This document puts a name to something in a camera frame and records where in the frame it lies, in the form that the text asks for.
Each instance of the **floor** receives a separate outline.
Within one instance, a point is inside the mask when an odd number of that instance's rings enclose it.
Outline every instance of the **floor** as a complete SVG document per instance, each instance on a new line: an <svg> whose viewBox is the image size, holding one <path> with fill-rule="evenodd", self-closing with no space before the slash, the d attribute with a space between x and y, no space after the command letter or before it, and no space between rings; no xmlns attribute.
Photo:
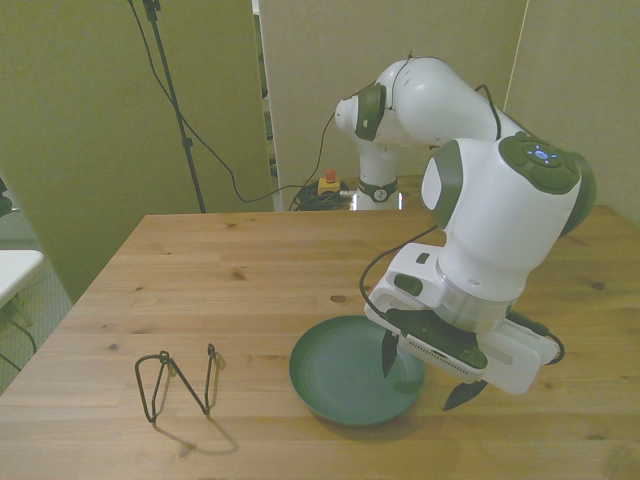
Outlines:
<svg viewBox="0 0 640 480"><path fill-rule="evenodd" d="M0 240L0 250L40 250L40 248L35 240ZM20 292L19 298L26 314L33 322L33 326L28 330L38 347L71 310L71 302L46 260L38 275ZM10 304L2 309L3 312L11 315L14 321L24 326L24 321L14 310ZM24 367L33 355L31 343L24 333L1 319L0 353L19 367ZM15 368L0 359L0 395L17 375Z"/></svg>

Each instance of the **black pole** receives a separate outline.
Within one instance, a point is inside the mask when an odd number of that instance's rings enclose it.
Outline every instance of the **black pole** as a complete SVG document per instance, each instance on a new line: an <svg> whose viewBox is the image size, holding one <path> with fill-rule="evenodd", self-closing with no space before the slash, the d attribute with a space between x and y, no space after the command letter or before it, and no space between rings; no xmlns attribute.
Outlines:
<svg viewBox="0 0 640 480"><path fill-rule="evenodd" d="M196 190L196 196L198 197L198 205L200 205L200 212L206 213L204 207L204 200L202 199L202 192L200 191L200 184L198 182L198 174L196 173L196 167L193 163L193 156L191 155L191 147L193 146L193 140L187 137L184 131L184 123L182 121L182 114L178 107L178 98L176 97L176 91L173 88L173 82L171 81L171 73L169 72L169 64L167 63L167 57L164 54L164 48L162 47L162 40L160 39L160 32L158 31L158 16L156 10L160 10L160 2L158 0L143 0L144 9L147 12L147 19L151 22L153 27L153 34L156 37L156 43L158 44L158 52L160 53L160 59L162 60L162 66L164 67L164 75L167 77L167 86L169 87L169 93L171 94L171 103L173 109L176 112L176 118L178 119L178 126L180 127L180 135L182 135L182 146L184 152L187 155L187 162L189 163L189 170L191 171L191 179L193 180L193 187Z"/></svg>

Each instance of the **button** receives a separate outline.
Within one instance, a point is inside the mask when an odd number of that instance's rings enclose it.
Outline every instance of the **button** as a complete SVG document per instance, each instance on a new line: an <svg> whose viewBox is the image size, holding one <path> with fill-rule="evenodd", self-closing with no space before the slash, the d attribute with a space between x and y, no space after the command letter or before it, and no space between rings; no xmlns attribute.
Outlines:
<svg viewBox="0 0 640 480"><path fill-rule="evenodd" d="M562 165L560 155L549 145L542 142L525 142L522 144L522 153L533 163L541 167L555 168Z"/></svg>
<svg viewBox="0 0 640 480"><path fill-rule="evenodd" d="M421 253L420 255L418 255L418 259L416 260L416 263L424 265L425 263L427 263L427 258L429 258L428 253Z"/></svg>
<svg viewBox="0 0 640 480"><path fill-rule="evenodd" d="M422 281L416 277L411 277L403 273L399 273L393 279L393 284L400 290L404 290L409 295L417 297L422 292Z"/></svg>
<svg viewBox="0 0 640 480"><path fill-rule="evenodd" d="M552 191L563 191L571 186L571 177L563 168L534 166L529 172L531 179L541 187Z"/></svg>

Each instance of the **white surface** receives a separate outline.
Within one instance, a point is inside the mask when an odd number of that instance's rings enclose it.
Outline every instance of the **white surface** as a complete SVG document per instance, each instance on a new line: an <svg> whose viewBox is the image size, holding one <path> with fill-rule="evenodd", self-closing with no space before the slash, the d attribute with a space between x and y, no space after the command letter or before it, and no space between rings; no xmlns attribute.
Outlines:
<svg viewBox="0 0 640 480"><path fill-rule="evenodd" d="M0 307L26 285L43 260L36 250L0 251Z"/></svg>

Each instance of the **metal stand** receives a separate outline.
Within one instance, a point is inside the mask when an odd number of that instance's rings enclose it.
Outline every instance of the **metal stand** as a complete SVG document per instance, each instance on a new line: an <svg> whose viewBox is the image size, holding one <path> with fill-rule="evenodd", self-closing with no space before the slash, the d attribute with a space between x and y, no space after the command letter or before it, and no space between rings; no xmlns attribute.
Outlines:
<svg viewBox="0 0 640 480"><path fill-rule="evenodd" d="M160 39L160 32L158 31L158 16L156 11L160 11L159 0L143 0L144 9L147 13L147 19L151 22L153 28L153 34L156 37L156 43L158 44L158 52L162 60L162 66L164 67L164 75L167 78L167 86L169 87L169 93L171 95L171 103L173 109L176 112L176 119L178 120L178 127L180 127L180 135L182 136L182 147L187 155L187 162L189 163L189 170L191 171L191 179L193 180L193 186L198 197L198 205L200 206L200 212L206 213L204 200L202 198L202 192L200 191L200 184L198 182L198 175L196 173L196 167L193 162L193 156L191 155L191 147L193 146L193 140L187 137L184 130L184 122L180 108L178 107L178 98L176 97L176 91L173 88L173 82L171 81L171 73L169 72L169 64L167 63L167 57L164 54L164 48L162 47L162 40Z"/></svg>
<svg viewBox="0 0 640 480"><path fill-rule="evenodd" d="M184 376L182 371L180 371L180 369L178 368L178 364L175 362L173 358L169 356L169 352L166 352L163 350L160 352L159 355L146 355L140 358L136 362L135 371L136 371L136 379L138 381L138 389L140 390L140 398L142 399L142 407L144 408L144 415L147 417L147 420L149 420L149 423L155 424L156 420L158 419L158 416L161 413L161 411L158 411L156 409L156 398L158 396L160 382L162 381L162 374L164 372L164 367L167 365L169 365L169 372L170 372L169 375L172 376L171 371L175 371L178 374L178 376L180 377L180 380L182 380L182 383L184 383L184 385L187 387L187 390L189 390L189 393L191 393L191 396L195 399L196 402L198 402L198 405L200 406L202 413L204 413L206 416L209 416L209 412L211 412L211 407L213 406L209 401L209 382L211 380L211 367L214 361L216 360L216 349L211 343L209 344L207 353L209 354L209 366L207 368L207 379L204 384L204 403L202 403L202 400L198 398L198 395L193 390L193 387L191 386L187 378ZM142 386L142 377L140 376L140 364L142 362L145 362L147 360L152 360L152 359L159 360L161 366L160 366L160 371L158 372L158 379L156 380L156 386L153 389L153 395L151 397L151 414L149 414L149 408L147 407L147 399L145 397L144 388Z"/></svg>

